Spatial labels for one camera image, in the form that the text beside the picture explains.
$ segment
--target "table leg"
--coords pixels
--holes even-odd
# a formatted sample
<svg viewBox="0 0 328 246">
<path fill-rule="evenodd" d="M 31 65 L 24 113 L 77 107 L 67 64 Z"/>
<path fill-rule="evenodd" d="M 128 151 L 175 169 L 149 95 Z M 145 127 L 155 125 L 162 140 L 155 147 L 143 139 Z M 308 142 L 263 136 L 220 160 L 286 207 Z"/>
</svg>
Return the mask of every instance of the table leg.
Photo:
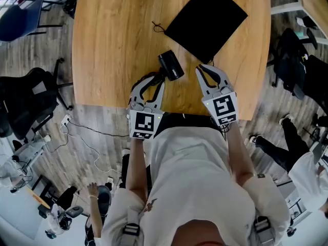
<svg viewBox="0 0 328 246">
<path fill-rule="evenodd" d="M 307 35 L 300 37 L 299 39 L 307 39 L 309 38 Z M 321 37 L 316 37 L 316 41 L 318 44 L 323 44 L 323 45 L 328 45 L 328 39 L 326 38 L 321 38 Z"/>
<path fill-rule="evenodd" d="M 290 4 L 285 4 L 282 6 L 275 6 L 271 8 L 271 15 L 274 14 L 280 14 L 280 13 L 286 13 L 286 12 L 292 12 L 292 11 L 298 11 L 303 10 L 303 5 L 301 2 L 294 2 Z"/>
</svg>

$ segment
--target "black strap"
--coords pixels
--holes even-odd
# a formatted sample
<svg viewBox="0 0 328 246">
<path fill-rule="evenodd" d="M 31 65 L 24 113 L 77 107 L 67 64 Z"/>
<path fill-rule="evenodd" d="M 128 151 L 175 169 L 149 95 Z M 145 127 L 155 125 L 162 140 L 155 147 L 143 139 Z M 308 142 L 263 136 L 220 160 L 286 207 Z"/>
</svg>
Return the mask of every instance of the black strap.
<svg viewBox="0 0 328 246">
<path fill-rule="evenodd" d="M 154 24 L 154 31 L 156 33 L 165 32 L 166 31 L 163 27 L 160 26 L 160 23 L 159 24 L 155 24 L 153 21 L 152 21 L 152 23 Z M 161 29 L 161 31 L 156 30 L 155 29 L 156 27 L 159 27 Z"/>
</svg>

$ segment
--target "black camera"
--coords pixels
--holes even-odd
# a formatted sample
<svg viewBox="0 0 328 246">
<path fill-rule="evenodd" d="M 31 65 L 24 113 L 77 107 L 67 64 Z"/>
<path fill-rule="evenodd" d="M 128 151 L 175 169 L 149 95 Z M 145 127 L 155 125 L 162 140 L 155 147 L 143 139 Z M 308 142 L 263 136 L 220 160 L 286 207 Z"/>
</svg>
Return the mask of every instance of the black camera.
<svg viewBox="0 0 328 246">
<path fill-rule="evenodd" d="M 160 72 L 167 76 L 170 81 L 177 80 L 184 75 L 182 67 L 172 50 L 158 56 Z"/>
</svg>

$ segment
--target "hand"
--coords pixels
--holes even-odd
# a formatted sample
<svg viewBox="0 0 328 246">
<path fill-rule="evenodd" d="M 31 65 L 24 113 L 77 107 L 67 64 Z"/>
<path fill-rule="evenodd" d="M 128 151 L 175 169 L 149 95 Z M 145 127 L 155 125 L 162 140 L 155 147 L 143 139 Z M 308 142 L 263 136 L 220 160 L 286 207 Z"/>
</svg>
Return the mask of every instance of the hand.
<svg viewBox="0 0 328 246">
<path fill-rule="evenodd" d="M 92 182 L 91 184 L 88 185 L 88 193 L 89 193 L 89 196 L 96 197 L 96 198 L 98 197 L 97 183 Z"/>
<path fill-rule="evenodd" d="M 324 170 L 325 170 L 325 167 L 320 165 L 319 168 L 318 168 L 318 175 L 320 175 L 320 173 Z"/>
</svg>

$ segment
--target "blue chair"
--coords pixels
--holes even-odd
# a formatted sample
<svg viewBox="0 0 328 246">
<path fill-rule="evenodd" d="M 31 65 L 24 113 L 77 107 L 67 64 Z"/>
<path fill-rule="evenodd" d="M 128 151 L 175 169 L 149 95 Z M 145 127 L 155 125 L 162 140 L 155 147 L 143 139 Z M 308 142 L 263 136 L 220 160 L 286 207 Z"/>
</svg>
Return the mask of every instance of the blue chair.
<svg viewBox="0 0 328 246">
<path fill-rule="evenodd" d="M 10 7 L 0 18 L 0 41 L 11 42 L 26 35 L 46 33 L 35 32 L 37 28 L 62 27 L 62 25 L 39 25 L 42 4 L 43 0 L 35 0 L 25 9 L 17 5 Z"/>
</svg>

